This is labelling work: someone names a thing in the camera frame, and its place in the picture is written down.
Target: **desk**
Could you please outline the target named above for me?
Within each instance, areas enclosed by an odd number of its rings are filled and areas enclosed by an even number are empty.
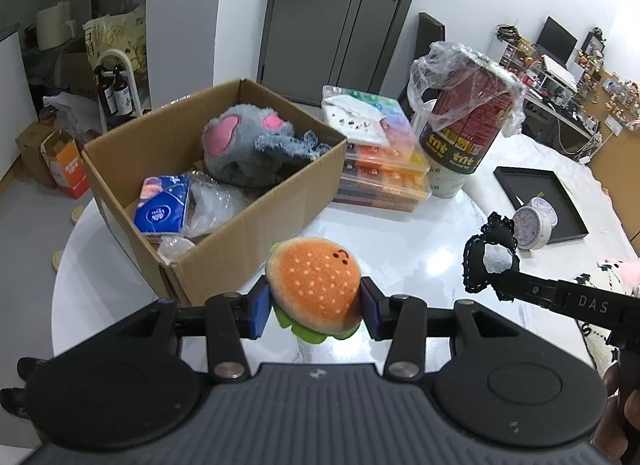
[[[492,210],[513,214],[493,175],[496,165],[552,169],[566,185],[590,234],[585,239],[520,251],[521,269],[548,279],[570,280],[593,270],[605,257],[635,257],[610,200],[588,168],[572,162],[525,135],[499,135],[478,171],[452,200],[430,198],[414,213],[331,204],[303,235],[333,239],[357,257],[363,275],[370,275],[385,295],[410,293],[434,307],[451,307],[468,298],[462,285],[462,252],[466,240],[479,231]],[[246,293],[251,279],[241,289]],[[53,350],[59,354],[154,300],[91,203],[76,225],[58,270],[51,309]],[[590,362],[580,331],[572,319],[523,302],[499,302],[490,290],[474,296],[488,308],[538,333],[578,358]],[[350,339],[327,339],[321,345],[299,342],[277,325],[273,314],[264,336],[244,341],[255,371],[264,361],[375,362],[380,367],[389,342],[369,339],[364,327]],[[204,370],[204,341],[186,341],[182,358]],[[429,341],[427,367],[439,369],[449,360],[446,340]]]
[[[567,117],[561,115],[555,109],[553,109],[551,106],[548,106],[547,104],[543,103],[542,100],[540,100],[536,96],[532,95],[529,91],[527,91],[524,94],[524,100],[525,100],[525,103],[527,103],[527,102],[532,103],[534,106],[536,106],[539,109],[541,109],[544,113],[553,116],[554,118],[558,119],[559,121],[563,122],[564,124],[567,124],[569,127],[571,127],[572,129],[574,129],[575,131],[580,133],[587,140],[591,140],[591,137],[593,135],[590,132],[587,131],[587,129],[584,127],[584,125],[582,125],[582,123],[580,121],[575,121],[575,120],[572,120],[572,119],[568,119]],[[556,124],[555,122],[550,121],[550,124],[548,124],[548,126],[545,126],[543,128],[543,131],[545,131],[545,129],[547,127],[549,127],[551,129],[551,126],[555,125],[555,124]]]

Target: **red canister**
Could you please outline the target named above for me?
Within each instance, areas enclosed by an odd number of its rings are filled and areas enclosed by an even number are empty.
[[[512,85],[507,71],[484,58],[468,56],[450,73],[432,113],[445,115],[467,107],[469,111],[438,132],[427,125],[420,135],[431,163],[434,196],[453,198],[476,170],[513,108]]]

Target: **blue tissue package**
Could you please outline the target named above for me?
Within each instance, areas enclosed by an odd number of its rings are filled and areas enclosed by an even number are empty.
[[[133,223],[143,235],[179,234],[189,208],[189,176],[149,176],[140,191]]]

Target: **cable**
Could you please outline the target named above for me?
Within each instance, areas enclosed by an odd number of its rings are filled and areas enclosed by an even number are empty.
[[[587,140],[584,143],[584,145],[579,150],[577,150],[576,152],[572,153],[572,152],[567,151],[565,149],[564,145],[562,145],[562,140],[560,139],[560,127],[561,127],[560,119],[558,117],[556,117],[556,120],[558,121],[558,143],[560,144],[560,148],[567,155],[570,155],[570,156],[579,155],[580,153],[582,153],[586,149],[593,149],[596,146],[596,144],[598,142],[598,139],[597,139],[598,133],[594,133],[593,136],[589,140]]]
[[[612,136],[613,136],[613,132],[611,132],[611,133],[609,134],[609,136],[608,136],[607,138],[605,138],[604,142],[603,142],[603,143],[601,143],[601,144],[596,148],[596,150],[595,150],[593,153],[589,153],[589,157],[590,157],[590,158],[593,158],[593,156],[594,156],[597,152],[599,152],[599,150],[601,149],[601,147],[602,147],[602,146],[604,146],[604,144],[606,144],[606,143],[607,143],[607,140],[609,140],[609,138],[611,138]]]

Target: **fingers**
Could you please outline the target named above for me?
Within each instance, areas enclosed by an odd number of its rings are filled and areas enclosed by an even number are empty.
[[[640,431],[640,391],[633,391],[625,402],[625,418]]]
[[[593,434],[593,444],[612,461],[619,460],[625,453],[627,441],[625,433],[618,425],[618,397],[611,397],[607,400],[604,416]]]
[[[618,366],[617,362],[605,371],[602,381],[607,388],[607,397],[610,397],[618,390],[618,384],[620,383],[620,366]]]

